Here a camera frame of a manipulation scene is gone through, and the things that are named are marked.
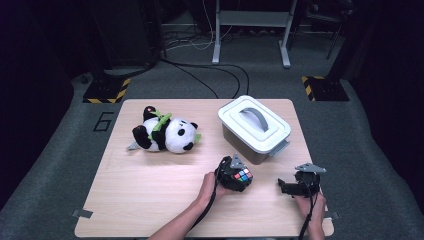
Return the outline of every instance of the white plastic container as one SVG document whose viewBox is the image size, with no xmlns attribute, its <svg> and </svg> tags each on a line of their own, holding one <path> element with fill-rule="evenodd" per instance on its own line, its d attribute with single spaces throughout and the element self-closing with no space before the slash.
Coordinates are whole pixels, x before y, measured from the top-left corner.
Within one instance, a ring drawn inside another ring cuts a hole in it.
<svg viewBox="0 0 424 240">
<path fill-rule="evenodd" d="M 224 138 L 255 165 L 276 156 L 289 142 L 290 125 L 250 96 L 241 96 L 218 111 Z"/>
</svg>

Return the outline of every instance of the wrist strap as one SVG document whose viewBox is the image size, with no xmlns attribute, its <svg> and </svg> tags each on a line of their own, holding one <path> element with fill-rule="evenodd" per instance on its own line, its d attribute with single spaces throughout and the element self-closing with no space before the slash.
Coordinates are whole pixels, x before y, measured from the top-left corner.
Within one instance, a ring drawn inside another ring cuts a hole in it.
<svg viewBox="0 0 424 240">
<path fill-rule="evenodd" d="M 309 213 L 306 216 L 305 222 L 303 223 L 302 230 L 300 231 L 299 239 L 298 240 L 302 240 L 303 235 L 305 234 L 306 228 L 308 228 L 309 221 L 311 221 L 311 218 L 312 218 L 312 213 Z"/>
<path fill-rule="evenodd" d="M 206 214 L 209 212 L 209 209 L 211 209 L 213 201 L 215 200 L 216 196 L 216 187 L 218 186 L 218 181 L 215 181 L 215 186 L 213 188 L 213 192 L 211 195 L 211 199 L 209 200 L 208 205 L 206 206 L 205 210 L 203 210 L 202 214 L 197 218 L 196 222 L 193 224 L 193 226 L 190 228 L 193 229 L 202 219 L 206 216 Z"/>
</svg>

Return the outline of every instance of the panda plush toy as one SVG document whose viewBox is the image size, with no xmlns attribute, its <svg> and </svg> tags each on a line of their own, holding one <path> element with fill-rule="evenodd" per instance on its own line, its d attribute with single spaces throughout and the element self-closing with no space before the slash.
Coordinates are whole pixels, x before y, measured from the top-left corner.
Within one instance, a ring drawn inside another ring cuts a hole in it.
<svg viewBox="0 0 424 240">
<path fill-rule="evenodd" d="M 143 148 L 157 152 L 168 150 L 184 153 L 191 150 L 200 139 L 198 125 L 182 118 L 171 120 L 172 114 L 161 115 L 155 107 L 147 106 L 143 112 L 143 124 L 132 130 L 135 142 L 128 149 Z"/>
</svg>

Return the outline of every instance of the dark background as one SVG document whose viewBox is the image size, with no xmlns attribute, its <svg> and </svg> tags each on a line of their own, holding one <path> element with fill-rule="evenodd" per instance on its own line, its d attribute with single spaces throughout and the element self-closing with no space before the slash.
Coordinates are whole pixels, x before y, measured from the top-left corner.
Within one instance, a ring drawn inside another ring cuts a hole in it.
<svg viewBox="0 0 424 240">
<path fill-rule="evenodd" d="M 164 22 L 179 12 L 198 7 L 196 1 L 159 2 Z M 364 32 L 347 34 L 346 42 L 350 40 L 350 43 L 343 46 L 334 66 L 338 73 L 345 73 L 357 62 L 363 63 L 347 80 L 363 103 L 375 141 L 409 184 L 424 211 L 424 193 L 420 188 L 424 180 L 421 172 L 424 165 L 421 80 L 424 17 L 420 11 L 424 4 L 417 0 L 356 3 L 359 10 L 367 14 L 353 25 L 374 26 L 373 31 L 367 35 L 369 38 Z M 85 1 L 70 0 L 2 3 L 1 207 L 37 160 L 66 113 L 73 97 L 70 80 L 90 70 L 84 51 L 88 49 L 94 56 L 92 60 L 102 68 L 112 67 L 93 13 L 86 6 Z M 366 47 L 360 48 L 362 55 L 358 57 L 356 50 L 364 42 Z"/>
</svg>

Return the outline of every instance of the container handle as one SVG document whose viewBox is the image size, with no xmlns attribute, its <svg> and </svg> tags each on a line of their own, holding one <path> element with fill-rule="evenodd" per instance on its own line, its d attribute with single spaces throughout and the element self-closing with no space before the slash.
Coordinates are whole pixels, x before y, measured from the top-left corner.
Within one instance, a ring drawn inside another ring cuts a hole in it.
<svg viewBox="0 0 424 240">
<path fill-rule="evenodd" d="M 264 132 L 268 131 L 268 123 L 266 122 L 266 119 L 262 115 L 262 113 L 258 111 L 258 109 L 256 109 L 256 108 L 245 108 L 245 109 L 241 110 L 240 112 L 251 112 L 251 113 L 253 113 L 258 118 L 259 122 L 261 123 L 262 130 L 264 130 Z"/>
<path fill-rule="evenodd" d="M 286 148 L 289 144 L 290 142 L 288 142 L 287 140 L 281 141 L 274 149 L 271 150 L 271 152 L 268 153 L 268 155 L 270 157 L 276 156 L 281 151 L 283 151 L 283 149 Z"/>
</svg>

